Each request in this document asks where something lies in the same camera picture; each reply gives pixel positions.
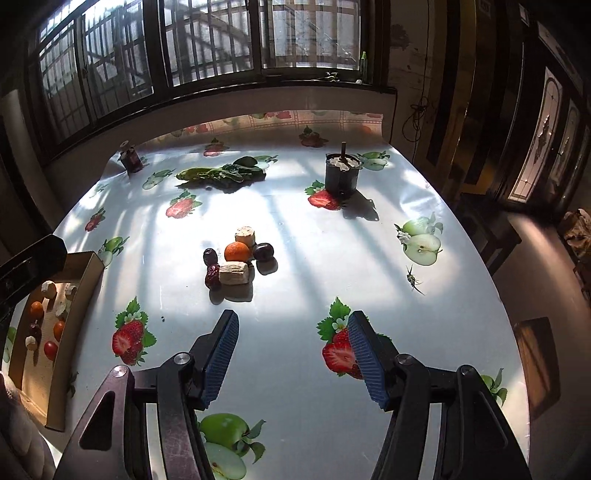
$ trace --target tofu block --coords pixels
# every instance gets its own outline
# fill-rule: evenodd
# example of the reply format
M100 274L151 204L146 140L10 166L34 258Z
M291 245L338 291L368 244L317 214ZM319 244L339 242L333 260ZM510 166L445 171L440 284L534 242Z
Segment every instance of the tofu block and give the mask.
M222 285L243 285L248 283L248 265L244 262L226 262L220 265Z
M241 226L234 234L236 242L240 242L249 247L255 244L255 231L249 226Z

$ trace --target cardboard box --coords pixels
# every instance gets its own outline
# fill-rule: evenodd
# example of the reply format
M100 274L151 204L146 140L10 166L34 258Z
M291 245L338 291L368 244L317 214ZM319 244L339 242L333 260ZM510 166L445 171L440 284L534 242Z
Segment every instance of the cardboard box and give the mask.
M56 298L45 299L39 285L28 296L18 322L8 376L20 389L22 403L27 411L48 429L58 432L65 430L66 395L72 373L72 357L88 304L104 269L103 262L94 252L68 254L64 269L47 279L56 284ZM78 291L69 305L66 325L61 341L58 342L53 335L53 326L59 321L55 311L61 303L70 303L65 298L68 283L76 285ZM32 323L29 311L34 301L42 302L46 312L41 324L41 345L32 352L27 350L25 339L29 335L29 325ZM48 340L59 345L54 362L43 352L43 346Z

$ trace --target green apple print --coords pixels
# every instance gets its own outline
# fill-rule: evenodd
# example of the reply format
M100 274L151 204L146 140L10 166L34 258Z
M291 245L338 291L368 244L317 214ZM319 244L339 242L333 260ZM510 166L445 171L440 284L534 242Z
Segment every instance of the green apple print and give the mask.
M413 262L424 267L433 265L441 253L441 240L435 231L443 233L443 224L435 221L435 212L430 217L419 217L406 222L402 228L394 224L404 254Z
M127 240L129 240L129 237L124 239L122 236L116 236L111 240L104 241L103 246L98 251L98 256L105 264L105 268L111 264L114 256L123 251L123 245Z
M12 352L12 346L14 345L14 338L17 336L17 329L14 327L8 327L8 333L6 334L6 345L4 346L4 354L2 360L6 363L10 361L10 354Z
M142 188L144 190L149 190L154 188L158 183L160 183L161 181L163 181L166 177L170 177L174 172L174 168L172 170L166 169L166 170L160 170L160 171L155 171L154 173L152 173L152 175L150 175L148 177L148 180L146 180L144 182L144 184L142 185Z
M248 423L232 413L208 415L197 427L204 441L207 458L217 480L240 480L246 475L242 460L250 450L257 463L265 453L265 446L254 442L261 434L264 420L250 428Z
M499 369L499 372L497 373L494 380L488 375L481 375L481 377L482 381L488 388L488 391L491 392L492 397L497 401L497 403L500 400L502 407L505 404L505 400L507 399L507 389L500 388L501 382L503 381L503 369Z
M253 157L256 160L256 166L266 170L271 166L271 163L275 163L277 161L277 155L259 155L258 157Z
M106 183L97 183L96 187L95 187L95 191L92 193L92 195L90 195L89 198L94 198L97 194L99 194L100 192L103 192L105 190L105 188L107 188Z
M390 158L390 154L386 153L385 150L383 152L359 153L356 156L363 168L373 171L383 170L388 165L387 158Z

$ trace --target strawberry print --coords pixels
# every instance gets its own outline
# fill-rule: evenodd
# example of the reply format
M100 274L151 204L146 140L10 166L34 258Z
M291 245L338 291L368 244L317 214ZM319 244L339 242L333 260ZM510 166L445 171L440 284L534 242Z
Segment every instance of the strawberry print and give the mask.
M217 157L220 153L227 150L228 148L230 147L226 147L223 142L219 141L217 138L214 138L210 144L205 146L203 156Z
M115 319L117 331L113 334L111 348L115 356L126 365L134 366L144 362L145 351L156 343L156 337L147 329L148 314L140 311L138 298L129 302L127 308Z
M328 369L339 377L349 375L357 380L363 380L355 352L349 342L347 324L350 313L351 308L336 297L330 306L329 316L322 320L316 328L320 338L326 342L322 349L322 357Z
M105 209L101 207L93 216L90 217L90 220L84 227L84 230L86 230L87 232L93 231L96 227L99 226L99 223L101 223L104 219Z
M324 183L315 180L314 183L305 189L309 195L308 202L316 208L326 208L327 210L339 210L340 203L330 193L324 189Z
M193 213L193 209L203 204L203 202L195 200L195 198L195 195L191 195L187 189L184 189L181 195L170 201L170 207L166 210L166 216L185 218L187 215Z
M192 134L192 133L204 134L204 133L209 132L209 130L207 129L207 124L193 125L192 127L185 128L185 130L190 134Z
M322 356L329 370L338 374L353 371L353 366L357 364L349 342L327 343L322 349Z
M329 142L327 139L322 138L318 132L313 132L308 126L304 128L304 132L299 137L301 144L305 147L320 148Z

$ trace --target orange cherry tomato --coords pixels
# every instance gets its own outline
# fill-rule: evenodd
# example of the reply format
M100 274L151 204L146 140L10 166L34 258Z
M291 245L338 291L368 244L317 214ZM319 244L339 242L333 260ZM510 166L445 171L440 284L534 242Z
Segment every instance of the orange cherry tomato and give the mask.
M31 317L33 320L41 320L43 315L45 315L45 310L43 310L43 304L40 301L34 301L31 303Z

